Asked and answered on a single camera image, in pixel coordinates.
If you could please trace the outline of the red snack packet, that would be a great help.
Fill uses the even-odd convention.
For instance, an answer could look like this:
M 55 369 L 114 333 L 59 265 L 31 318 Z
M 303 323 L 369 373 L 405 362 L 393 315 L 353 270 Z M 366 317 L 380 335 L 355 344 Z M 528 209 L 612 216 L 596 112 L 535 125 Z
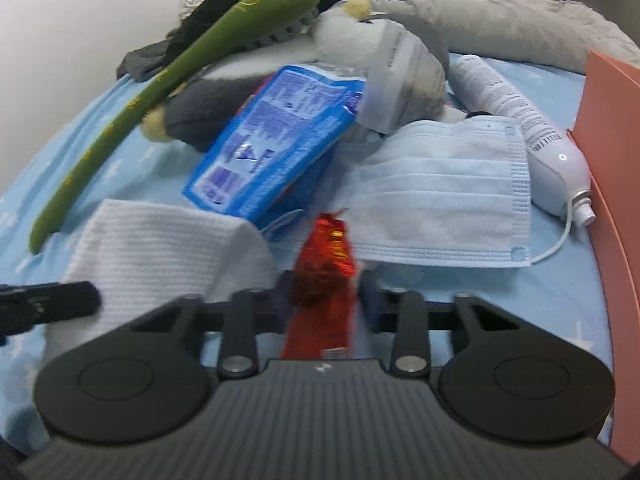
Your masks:
M 358 264 L 346 223 L 319 214 L 293 269 L 282 360 L 341 360 L 352 356 L 352 318 L 357 301 Z

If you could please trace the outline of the white paper towel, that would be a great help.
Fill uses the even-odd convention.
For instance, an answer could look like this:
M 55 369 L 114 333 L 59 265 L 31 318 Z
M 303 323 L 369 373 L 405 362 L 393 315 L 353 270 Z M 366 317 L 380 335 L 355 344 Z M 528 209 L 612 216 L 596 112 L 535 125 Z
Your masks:
M 253 223 L 196 209 L 104 200 L 85 226 L 63 280 L 88 281 L 102 307 L 49 325 L 42 360 L 99 337 L 179 296 L 224 301 L 270 288 L 277 263 Z

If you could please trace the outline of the light blue face mask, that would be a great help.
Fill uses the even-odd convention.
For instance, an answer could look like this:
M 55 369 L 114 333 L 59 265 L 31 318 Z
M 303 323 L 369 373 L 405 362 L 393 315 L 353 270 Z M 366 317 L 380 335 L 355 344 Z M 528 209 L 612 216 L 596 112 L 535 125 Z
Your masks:
M 296 252 L 318 214 L 336 214 L 361 260 L 522 268 L 549 258 L 530 249 L 532 194 L 526 144 L 515 120 L 421 120 L 386 139 L 337 145 L 309 208 L 272 230 Z

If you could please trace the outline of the blue tissue pack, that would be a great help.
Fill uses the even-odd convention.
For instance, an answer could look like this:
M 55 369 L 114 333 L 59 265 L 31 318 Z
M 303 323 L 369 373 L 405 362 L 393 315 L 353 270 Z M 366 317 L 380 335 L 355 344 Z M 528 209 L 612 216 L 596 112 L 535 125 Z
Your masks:
M 282 67 L 222 130 L 182 194 L 262 232 L 307 209 L 340 137 L 354 124 L 366 76 L 326 64 Z

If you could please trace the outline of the blue star bedsheet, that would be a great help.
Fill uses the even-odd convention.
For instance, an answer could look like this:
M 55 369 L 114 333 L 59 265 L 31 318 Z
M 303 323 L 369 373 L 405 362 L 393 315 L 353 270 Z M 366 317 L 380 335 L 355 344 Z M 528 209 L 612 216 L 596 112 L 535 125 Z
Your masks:
M 132 134 L 110 158 L 81 199 L 61 235 L 39 256 L 26 247 L 35 214 L 108 120 L 140 90 L 122 78 L 91 102 L 36 155 L 1 199 L 1 281 L 27 285 L 59 281 L 78 237 L 96 206 L 106 198 L 180 205 L 182 189 L 201 159 L 179 143 L 156 144 Z M 454 292 L 478 296 L 532 322 L 602 362 L 612 362 L 608 310 L 597 259 L 586 230 L 562 237 L 564 224 L 539 209 L 532 212 L 530 248 L 537 263 L 523 269 L 460 269 L 377 263 L 378 282 L 413 289 L 431 300 Z M 47 441 L 32 406 L 32 384 L 43 352 L 40 328 L 12 337 L 1 350 L 1 434 L 24 454 Z

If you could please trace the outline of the white spray bottle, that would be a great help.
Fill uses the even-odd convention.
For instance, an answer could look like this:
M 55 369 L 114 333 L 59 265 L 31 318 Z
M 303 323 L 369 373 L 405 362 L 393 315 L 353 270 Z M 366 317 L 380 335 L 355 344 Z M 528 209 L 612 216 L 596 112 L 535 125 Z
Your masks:
M 451 63 L 449 84 L 470 112 L 487 112 L 518 124 L 536 206 L 559 218 L 570 210 L 578 229 L 596 220 L 588 162 L 567 133 L 552 125 L 520 90 L 477 55 L 463 55 Z

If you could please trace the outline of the grey penguin plush toy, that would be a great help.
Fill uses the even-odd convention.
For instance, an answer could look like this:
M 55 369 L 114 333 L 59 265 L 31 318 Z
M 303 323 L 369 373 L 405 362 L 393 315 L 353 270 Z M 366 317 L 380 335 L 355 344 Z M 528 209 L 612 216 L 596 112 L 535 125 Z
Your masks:
M 442 35 L 423 18 L 385 6 L 346 0 L 285 42 L 203 68 L 145 114 L 142 134 L 151 142 L 177 140 L 206 153 L 245 103 L 290 66 L 335 80 L 362 80 L 364 122 L 382 133 L 437 118 L 449 68 Z

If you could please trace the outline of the dark grey garment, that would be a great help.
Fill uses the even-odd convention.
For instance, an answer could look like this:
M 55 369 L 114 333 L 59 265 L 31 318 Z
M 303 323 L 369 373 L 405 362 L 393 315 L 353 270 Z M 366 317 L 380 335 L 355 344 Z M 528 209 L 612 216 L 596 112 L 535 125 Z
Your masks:
M 116 68 L 116 78 L 129 75 L 134 81 L 143 82 L 158 74 L 165 66 L 164 59 L 170 39 L 148 44 L 128 52 Z

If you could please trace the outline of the orange cardboard box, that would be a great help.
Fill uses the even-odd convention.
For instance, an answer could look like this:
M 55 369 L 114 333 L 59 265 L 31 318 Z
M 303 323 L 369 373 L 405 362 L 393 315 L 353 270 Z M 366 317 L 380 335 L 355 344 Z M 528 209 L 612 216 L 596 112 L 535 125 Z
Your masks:
M 587 159 L 589 227 L 613 349 L 612 449 L 639 460 L 639 70 L 592 51 L 572 137 Z

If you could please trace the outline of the grey duvet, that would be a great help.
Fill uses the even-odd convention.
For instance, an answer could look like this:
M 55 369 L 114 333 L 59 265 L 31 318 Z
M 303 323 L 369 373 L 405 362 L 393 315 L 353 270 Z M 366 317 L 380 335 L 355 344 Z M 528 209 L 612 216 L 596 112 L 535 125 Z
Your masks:
M 371 0 L 391 20 L 437 29 L 452 52 L 583 74 L 591 51 L 639 66 L 639 47 L 602 14 L 572 0 Z

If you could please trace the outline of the green plush back scratcher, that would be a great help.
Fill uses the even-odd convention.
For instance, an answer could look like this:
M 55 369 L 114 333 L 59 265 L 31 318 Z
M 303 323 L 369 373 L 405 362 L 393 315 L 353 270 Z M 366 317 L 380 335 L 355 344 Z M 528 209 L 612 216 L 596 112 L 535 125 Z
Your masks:
M 320 0 L 239 0 L 178 55 L 115 116 L 66 174 L 32 225 L 28 249 L 37 255 L 58 231 L 78 197 L 104 162 L 145 114 L 205 66 L 303 21 Z

